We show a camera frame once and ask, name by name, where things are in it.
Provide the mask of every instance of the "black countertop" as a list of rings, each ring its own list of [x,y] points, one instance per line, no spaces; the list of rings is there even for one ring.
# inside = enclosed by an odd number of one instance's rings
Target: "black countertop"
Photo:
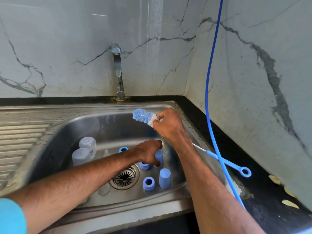
[[[175,101],[198,129],[202,136],[212,145],[206,122],[206,116],[184,96],[131,96],[127,102]],[[47,104],[83,104],[110,103],[112,97],[70,97],[70,98],[0,98],[0,106],[47,105]],[[213,132],[222,156],[238,165],[244,165],[252,171],[249,178],[242,177],[238,171],[229,168],[252,194],[244,199],[247,211],[260,224],[266,233],[312,233],[312,213],[298,200],[287,195],[281,186],[274,184],[264,170],[220,128],[212,122]],[[282,204],[287,199],[297,204],[300,209]],[[128,228],[115,234],[126,233],[199,233],[195,214],[189,213],[160,220],[138,227]]]

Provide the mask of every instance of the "faucet spout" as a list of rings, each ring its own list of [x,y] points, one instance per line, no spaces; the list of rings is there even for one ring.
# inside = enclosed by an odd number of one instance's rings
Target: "faucet spout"
[[[123,89],[123,82],[122,82],[122,70],[121,70],[121,50],[117,43],[114,43],[111,48],[111,53],[114,57],[114,68],[115,74],[118,81],[118,91],[117,91],[117,99],[123,100],[124,99],[124,89]]]

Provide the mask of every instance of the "marble wall tile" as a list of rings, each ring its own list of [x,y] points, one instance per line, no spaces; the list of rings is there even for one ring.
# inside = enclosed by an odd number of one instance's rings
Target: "marble wall tile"
[[[205,112],[220,0],[204,0],[185,95]],[[211,119],[312,209],[312,0],[224,0]]]
[[[203,0],[0,0],[0,97],[184,94]]]

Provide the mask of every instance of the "drain strainer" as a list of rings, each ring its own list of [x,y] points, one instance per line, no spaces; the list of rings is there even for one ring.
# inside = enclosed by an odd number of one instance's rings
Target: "drain strainer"
[[[110,185],[117,190],[126,190],[133,187],[140,176],[138,167],[134,164],[127,169],[123,170],[111,181]]]

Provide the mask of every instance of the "blue sleeve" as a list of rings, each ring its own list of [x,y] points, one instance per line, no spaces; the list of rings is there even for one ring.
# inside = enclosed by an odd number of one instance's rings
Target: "blue sleeve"
[[[26,219],[21,207],[10,199],[0,198],[0,232],[24,234],[26,230]]]

